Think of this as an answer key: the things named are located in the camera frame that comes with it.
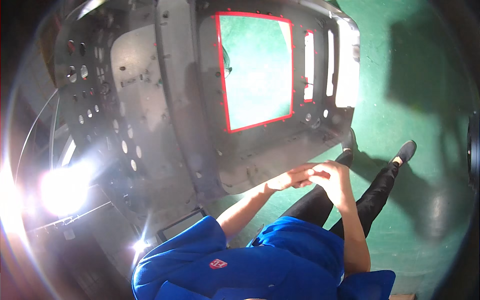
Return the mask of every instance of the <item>rectangular opening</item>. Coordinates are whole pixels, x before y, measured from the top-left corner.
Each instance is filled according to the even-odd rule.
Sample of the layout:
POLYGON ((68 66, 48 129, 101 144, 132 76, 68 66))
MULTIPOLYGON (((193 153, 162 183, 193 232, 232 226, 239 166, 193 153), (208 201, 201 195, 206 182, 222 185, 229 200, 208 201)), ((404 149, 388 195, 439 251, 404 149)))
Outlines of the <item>rectangular opening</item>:
POLYGON ((229 133, 292 116, 291 26, 290 20, 269 15, 216 13, 229 133))
POLYGON ((314 59, 315 59, 315 49, 313 48, 313 31, 307 30, 305 34, 305 80, 307 84, 303 90, 303 101, 312 102, 313 101, 313 79, 314 75, 314 59))
POLYGON ((328 74, 326 95, 333 95, 333 71, 335 68, 333 32, 328 30, 328 74))

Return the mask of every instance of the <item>gray metal frame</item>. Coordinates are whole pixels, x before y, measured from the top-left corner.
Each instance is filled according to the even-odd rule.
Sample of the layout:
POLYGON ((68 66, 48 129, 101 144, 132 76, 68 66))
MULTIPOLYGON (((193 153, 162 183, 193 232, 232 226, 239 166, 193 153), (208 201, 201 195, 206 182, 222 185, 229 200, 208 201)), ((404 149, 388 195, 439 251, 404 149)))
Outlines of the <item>gray metal frame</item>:
MULTIPOLYGON (((294 27, 293 43, 297 45, 303 44, 305 28, 317 29, 321 38, 315 40, 316 48, 319 49, 319 57, 323 58, 316 60, 315 73, 323 85, 316 85, 314 95, 324 95, 326 84, 322 77, 326 68, 322 65, 326 65, 326 46, 322 47, 321 42, 324 45, 327 43, 326 34, 320 33, 331 29, 338 35, 335 18, 345 15, 323 1, 318 3, 323 6, 306 1, 215 0, 205 5, 205 1, 159 0, 156 36, 159 57, 163 57, 160 69, 165 78, 164 90, 187 164, 191 172, 200 174, 197 178, 191 177, 201 203, 224 194, 224 190, 228 193, 244 192, 306 162, 339 143, 348 131, 353 108, 336 107, 336 90, 331 97, 320 96, 316 104, 304 104, 301 93, 297 93, 294 98, 295 114, 285 122, 270 123, 267 127, 255 127, 234 134, 224 131, 225 113, 219 105, 223 100, 221 79, 215 77, 220 66, 217 51, 212 47, 216 42, 216 29, 210 16, 228 8, 244 12, 259 10, 273 15, 282 13, 293 23, 305 25, 304 28, 294 27), (329 110, 327 118, 321 115, 325 109, 329 110), (305 118, 307 113, 312 115, 310 121, 305 118)), ((356 24, 348 20, 352 23, 352 30, 358 30, 356 24)), ((337 68, 338 39, 335 43, 337 68)), ((294 50, 298 76, 294 78, 295 88, 299 90, 305 84, 300 78, 303 62, 302 47, 298 47, 294 50)), ((334 75, 334 80, 337 82, 338 74, 334 75)))
MULTIPOLYGON (((330 28, 338 34, 336 18, 347 20, 352 31, 358 29, 323 1, 208 3, 207 7, 204 1, 158 0, 145 5, 117 0, 83 15, 84 4, 67 17, 57 37, 59 109, 76 151, 81 160, 98 166, 101 176, 96 181, 124 216, 148 229, 146 236, 201 205, 244 192, 319 155, 339 143, 350 127, 353 108, 338 108, 335 91, 302 106, 303 99, 298 98, 302 93, 297 93, 295 114, 285 122, 225 133, 224 111, 216 106, 222 91, 215 77, 217 51, 210 50, 216 38, 211 14, 227 8, 281 13, 304 26, 294 27, 296 45, 303 44, 304 29, 317 29, 320 59, 315 60, 315 74, 322 84, 315 85, 314 97, 325 93, 325 31, 330 28), (67 48, 70 40, 73 53, 67 48), (88 76, 82 79, 84 65, 88 76), (74 83, 67 77, 70 66, 76 70, 74 83), (322 116, 324 109, 330 112, 327 118, 322 116)), ((336 67, 338 43, 336 39, 336 67)), ((355 59, 358 53, 358 44, 352 45, 355 59)), ((303 61, 302 47, 297 47, 297 75, 303 73, 303 61)), ((302 90, 304 84, 295 77, 296 89, 302 90)))

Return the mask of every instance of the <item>leg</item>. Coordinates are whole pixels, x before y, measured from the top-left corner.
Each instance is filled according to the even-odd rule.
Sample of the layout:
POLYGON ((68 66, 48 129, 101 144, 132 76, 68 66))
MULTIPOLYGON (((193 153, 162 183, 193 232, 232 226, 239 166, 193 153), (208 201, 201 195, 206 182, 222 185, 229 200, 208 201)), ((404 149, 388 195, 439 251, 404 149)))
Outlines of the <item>leg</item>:
MULTIPOLYGON (((398 168, 412 158, 416 149, 417 144, 414 141, 403 144, 396 156, 377 174, 368 190, 357 201, 357 210, 365 237, 370 232, 373 220, 378 216, 387 201, 395 177, 398 174, 398 168)), ((342 219, 332 226, 330 232, 341 238, 344 237, 342 219)))
MULTIPOLYGON (((352 151, 344 151, 335 161, 350 167, 353 161, 352 151)), ((282 216, 292 216, 299 220, 322 227, 325 224, 325 221, 327 221, 332 208, 333 203, 328 198, 323 187, 316 185, 310 192, 306 193, 287 209, 282 216)))

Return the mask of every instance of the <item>sleeve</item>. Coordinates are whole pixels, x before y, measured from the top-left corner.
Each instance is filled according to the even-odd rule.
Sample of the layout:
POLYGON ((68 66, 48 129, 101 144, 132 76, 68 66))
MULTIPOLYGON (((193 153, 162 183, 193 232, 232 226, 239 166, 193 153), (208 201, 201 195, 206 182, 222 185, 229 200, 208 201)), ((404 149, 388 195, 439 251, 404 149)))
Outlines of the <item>sleeve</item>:
POLYGON ((206 216, 142 258, 133 272, 137 299, 154 299, 169 273, 210 253, 225 250, 227 238, 219 223, 206 216))
POLYGON ((353 274, 338 287, 338 299, 388 300, 394 282, 395 273, 389 270, 353 274))

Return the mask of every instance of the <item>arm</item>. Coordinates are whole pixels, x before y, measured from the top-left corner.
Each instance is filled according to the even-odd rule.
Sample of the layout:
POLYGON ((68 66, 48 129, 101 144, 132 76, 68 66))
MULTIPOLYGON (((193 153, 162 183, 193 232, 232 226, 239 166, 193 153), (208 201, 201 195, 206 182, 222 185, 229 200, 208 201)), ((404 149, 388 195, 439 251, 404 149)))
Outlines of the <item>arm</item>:
POLYGON ((250 190, 246 197, 229 207, 217 218, 227 241, 230 241, 247 226, 274 192, 268 188, 266 183, 263 183, 250 190))
POLYGON ((314 174, 311 167, 315 165, 311 163, 301 165, 254 187, 248 192, 247 196, 223 212, 217 218, 217 222, 223 229, 227 241, 230 241, 247 226, 248 222, 253 219, 276 191, 284 190, 290 186, 298 188, 310 185, 311 182, 307 179, 314 174))
POLYGON ((360 223, 357 206, 353 197, 345 207, 339 207, 342 215, 344 246, 345 277, 361 272, 370 271, 370 253, 367 241, 360 223))
POLYGON ((353 198, 349 169, 334 161, 313 167, 310 181, 321 185, 342 215, 345 276, 370 271, 370 254, 353 198))

